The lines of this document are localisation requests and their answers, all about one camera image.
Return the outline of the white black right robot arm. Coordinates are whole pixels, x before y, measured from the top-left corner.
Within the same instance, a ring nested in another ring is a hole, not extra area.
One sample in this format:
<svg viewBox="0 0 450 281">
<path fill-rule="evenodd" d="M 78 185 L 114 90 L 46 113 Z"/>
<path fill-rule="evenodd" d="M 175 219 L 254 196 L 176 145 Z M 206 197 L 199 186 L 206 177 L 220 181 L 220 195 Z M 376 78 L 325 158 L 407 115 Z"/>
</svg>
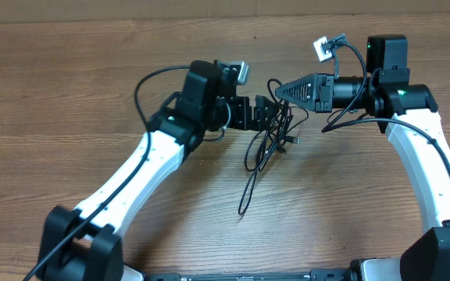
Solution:
<svg viewBox="0 0 450 281">
<path fill-rule="evenodd" d="M 404 35 L 374 35 L 359 55 L 362 76 L 313 73 L 276 89 L 310 112 L 362 110 L 398 152 L 414 189 L 423 234 L 398 257 L 354 260 L 329 280 L 450 280 L 450 148 L 429 88 L 409 82 Z"/>
</svg>

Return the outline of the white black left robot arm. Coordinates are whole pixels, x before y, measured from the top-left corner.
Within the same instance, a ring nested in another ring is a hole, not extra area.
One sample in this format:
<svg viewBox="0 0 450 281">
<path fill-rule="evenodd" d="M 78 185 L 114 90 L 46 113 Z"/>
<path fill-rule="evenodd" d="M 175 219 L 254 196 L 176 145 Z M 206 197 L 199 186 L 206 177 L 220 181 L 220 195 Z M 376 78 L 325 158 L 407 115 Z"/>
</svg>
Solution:
<svg viewBox="0 0 450 281">
<path fill-rule="evenodd" d="M 273 105 L 257 97 L 252 108 L 237 88 L 246 83 L 246 62 L 195 60 L 185 66 L 181 90 L 173 92 L 151 118 L 132 155 L 91 196 L 69 211 L 48 214 L 37 264 L 26 279 L 143 280 L 123 260 L 123 238 L 134 217 L 165 178 L 175 172 L 208 131 L 261 130 L 275 117 Z"/>
</svg>

